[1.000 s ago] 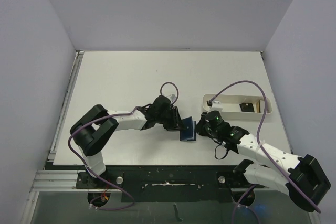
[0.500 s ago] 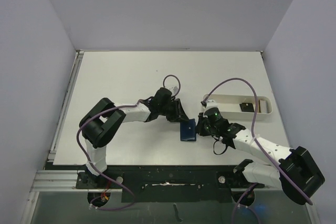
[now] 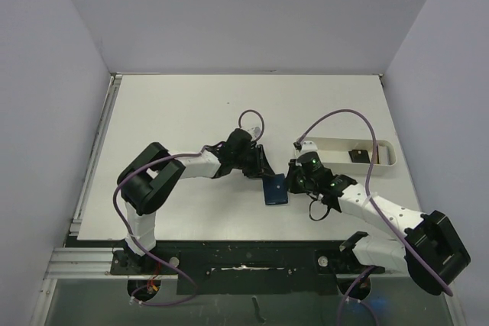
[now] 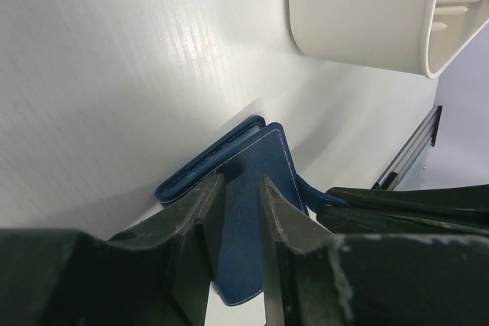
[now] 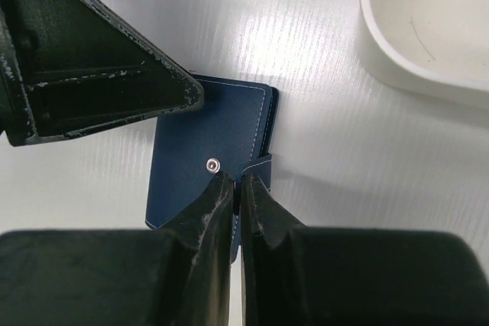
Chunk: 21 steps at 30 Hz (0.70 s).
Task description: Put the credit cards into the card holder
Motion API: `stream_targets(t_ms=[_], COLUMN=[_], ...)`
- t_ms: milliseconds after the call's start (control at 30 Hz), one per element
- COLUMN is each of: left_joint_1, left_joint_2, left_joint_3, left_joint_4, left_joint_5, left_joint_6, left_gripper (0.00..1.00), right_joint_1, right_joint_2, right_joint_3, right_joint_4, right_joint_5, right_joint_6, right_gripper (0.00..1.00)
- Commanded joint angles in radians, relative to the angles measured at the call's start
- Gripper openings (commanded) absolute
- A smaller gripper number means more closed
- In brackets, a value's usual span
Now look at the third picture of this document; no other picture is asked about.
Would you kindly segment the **blue leather card holder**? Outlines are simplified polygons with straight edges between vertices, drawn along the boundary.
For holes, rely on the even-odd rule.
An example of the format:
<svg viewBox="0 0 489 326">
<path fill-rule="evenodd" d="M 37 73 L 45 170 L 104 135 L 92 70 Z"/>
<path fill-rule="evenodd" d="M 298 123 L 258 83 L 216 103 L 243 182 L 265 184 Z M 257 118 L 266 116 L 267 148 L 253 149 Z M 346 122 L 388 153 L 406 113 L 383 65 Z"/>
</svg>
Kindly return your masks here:
<svg viewBox="0 0 489 326">
<path fill-rule="evenodd" d="M 285 205 L 288 203 L 288 191 L 283 173 L 262 178 L 265 205 Z"/>
</svg>

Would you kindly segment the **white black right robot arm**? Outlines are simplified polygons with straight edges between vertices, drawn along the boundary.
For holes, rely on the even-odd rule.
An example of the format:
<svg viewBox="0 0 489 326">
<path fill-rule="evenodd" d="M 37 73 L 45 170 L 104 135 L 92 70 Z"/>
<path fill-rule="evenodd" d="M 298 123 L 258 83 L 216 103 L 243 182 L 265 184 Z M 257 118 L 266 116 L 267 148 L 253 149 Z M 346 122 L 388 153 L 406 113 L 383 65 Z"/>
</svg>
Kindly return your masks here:
<svg viewBox="0 0 489 326">
<path fill-rule="evenodd" d="M 340 253 L 341 265 L 348 271 L 378 266 L 409 274 L 429 294 L 451 295 L 450 284 L 471 262 L 445 214 L 404 208 L 349 176 L 335 175 L 315 151 L 289 161 L 286 184 L 293 194 L 307 194 L 390 235 L 388 240 L 360 232 L 352 235 Z"/>
</svg>

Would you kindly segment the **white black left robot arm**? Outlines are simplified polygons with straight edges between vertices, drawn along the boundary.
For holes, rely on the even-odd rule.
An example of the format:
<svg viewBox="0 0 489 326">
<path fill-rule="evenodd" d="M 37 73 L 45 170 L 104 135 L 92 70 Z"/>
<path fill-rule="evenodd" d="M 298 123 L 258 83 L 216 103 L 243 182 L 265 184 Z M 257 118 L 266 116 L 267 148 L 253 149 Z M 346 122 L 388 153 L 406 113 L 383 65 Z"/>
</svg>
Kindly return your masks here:
<svg viewBox="0 0 489 326">
<path fill-rule="evenodd" d="M 258 143 L 260 127 L 236 128 L 227 140 L 205 145 L 196 153 L 171 154 L 158 142 L 149 144 L 117 180 L 117 195 L 125 202 L 128 264 L 138 273 L 153 269 L 156 255 L 156 212 L 182 179 L 218 179 L 237 169 L 249 179 L 272 177 L 274 171 Z"/>
</svg>

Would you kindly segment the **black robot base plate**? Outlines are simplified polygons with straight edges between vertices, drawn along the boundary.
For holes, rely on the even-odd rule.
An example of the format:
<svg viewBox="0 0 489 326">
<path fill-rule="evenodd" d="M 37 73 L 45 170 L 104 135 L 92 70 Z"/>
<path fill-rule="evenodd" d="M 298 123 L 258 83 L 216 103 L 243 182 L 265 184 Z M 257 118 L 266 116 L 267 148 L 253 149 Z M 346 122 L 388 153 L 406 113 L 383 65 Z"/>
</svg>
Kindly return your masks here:
<svg viewBox="0 0 489 326">
<path fill-rule="evenodd" d="M 156 276 L 157 286 L 174 279 L 177 295 L 336 295 L 366 268 L 341 253 L 340 245 L 338 240 L 159 241 L 152 252 L 171 268 L 116 250 L 110 273 L 127 276 L 130 290 L 147 276 Z"/>
</svg>

